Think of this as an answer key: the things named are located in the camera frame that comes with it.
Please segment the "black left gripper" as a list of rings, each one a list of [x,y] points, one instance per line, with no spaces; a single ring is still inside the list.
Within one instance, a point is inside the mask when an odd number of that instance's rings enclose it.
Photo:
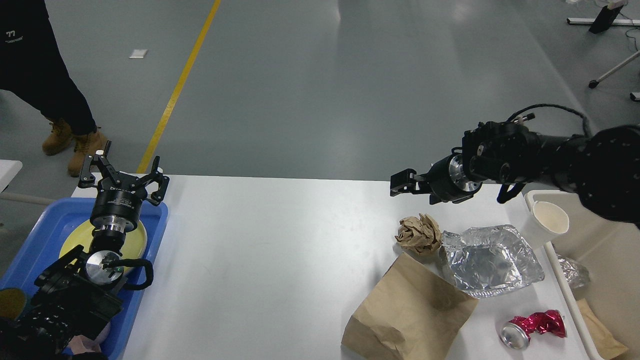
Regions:
[[[85,156],[82,163],[77,187],[80,189],[97,188],[89,221],[94,228],[102,228],[117,223],[120,232],[128,233],[138,227],[143,201],[157,207],[163,202],[169,188],[169,177],[160,168],[160,156],[155,156],[150,173],[141,178],[128,173],[118,173],[108,159],[112,142],[106,141],[103,149]],[[96,183],[96,171],[102,176]],[[140,179],[140,187],[132,185]],[[157,189],[147,194],[146,188],[155,183]]]

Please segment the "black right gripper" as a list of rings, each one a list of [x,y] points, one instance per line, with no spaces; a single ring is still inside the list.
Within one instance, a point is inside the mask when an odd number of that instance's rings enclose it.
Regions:
[[[390,196],[430,194],[430,205],[459,204],[480,191],[482,182],[470,180],[463,169],[463,156],[452,154],[435,162],[425,174],[405,169],[390,177]]]

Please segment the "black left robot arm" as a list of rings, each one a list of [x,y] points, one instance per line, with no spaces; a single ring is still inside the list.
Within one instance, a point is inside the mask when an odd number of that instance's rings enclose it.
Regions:
[[[126,235],[138,228],[144,202],[158,207],[170,179],[154,157],[149,173],[118,171],[108,159],[110,144],[84,158],[78,187],[97,191],[89,217],[89,247],[77,244],[34,280],[31,309],[1,322],[1,358],[58,360],[73,337],[94,339],[123,309],[121,290],[153,284],[151,260],[127,259]]]

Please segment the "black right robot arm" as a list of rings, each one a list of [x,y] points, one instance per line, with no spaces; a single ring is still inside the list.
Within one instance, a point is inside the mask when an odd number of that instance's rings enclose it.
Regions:
[[[482,184],[499,184],[500,204],[518,196],[529,183],[576,194],[583,207],[616,223],[640,222],[640,128],[621,125],[592,133],[582,112],[563,111],[582,120],[582,134],[547,136],[530,130],[538,104],[514,112],[505,121],[487,121],[467,130],[461,145],[435,162],[427,173],[408,168],[390,177],[390,195],[428,194],[432,205],[461,203]]]

